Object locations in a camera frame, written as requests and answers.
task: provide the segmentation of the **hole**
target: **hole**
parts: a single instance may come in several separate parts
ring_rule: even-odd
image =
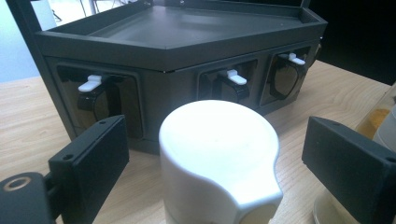
[[[396,159],[395,159],[395,158],[392,158],[392,157],[387,157],[387,161],[396,162]]]
[[[13,190],[21,189],[26,185],[28,185],[31,180],[32,179],[28,176],[18,177],[6,183],[3,189],[5,191],[13,191]]]
[[[65,155],[64,157],[63,157],[63,159],[64,159],[64,161],[68,161],[68,160],[70,160],[70,159],[72,159],[73,158],[73,155]]]

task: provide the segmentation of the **white plastic part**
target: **white plastic part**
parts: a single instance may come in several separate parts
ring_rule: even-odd
[[[183,105],[164,120],[160,146],[167,223],[268,223],[274,216],[283,196],[279,143],[253,110],[225,101]]]
[[[305,61],[297,58],[297,55],[295,53],[289,54],[289,61],[293,63],[297,63],[298,65],[304,65]]]
[[[227,71],[227,77],[230,79],[232,82],[238,84],[238,85],[245,85],[247,84],[247,80],[244,77],[241,77],[238,75],[238,72],[236,70],[229,70]]]
[[[79,91],[93,91],[96,87],[102,84],[102,77],[96,75],[88,76],[88,81],[78,87]]]

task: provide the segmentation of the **dark gray machine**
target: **dark gray machine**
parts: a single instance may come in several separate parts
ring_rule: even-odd
[[[184,104],[266,114],[294,101],[327,24],[304,1],[138,0],[41,31],[29,1],[7,2],[70,137],[123,114],[131,146],[153,153],[164,118]]]

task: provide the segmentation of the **wooden table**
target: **wooden table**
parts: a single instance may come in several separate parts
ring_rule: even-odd
[[[324,187],[301,160],[308,117],[355,128],[388,88],[315,62],[297,101],[265,116],[279,135],[276,176],[284,192],[272,223],[314,223],[314,200]],[[23,172],[46,174],[47,160],[69,142],[40,77],[0,83],[0,180]],[[165,223],[158,156],[131,151],[95,223]]]

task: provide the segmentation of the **tabletop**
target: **tabletop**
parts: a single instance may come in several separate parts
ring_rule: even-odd
[[[353,129],[388,89],[316,61],[297,101],[264,116],[279,137],[276,177],[284,193],[271,223],[314,223],[314,201],[324,187],[301,160],[308,118]],[[0,180],[24,172],[45,175],[48,159],[70,139],[42,79],[0,83],[0,108]],[[94,223],[165,223],[159,156],[130,150],[130,162]]]

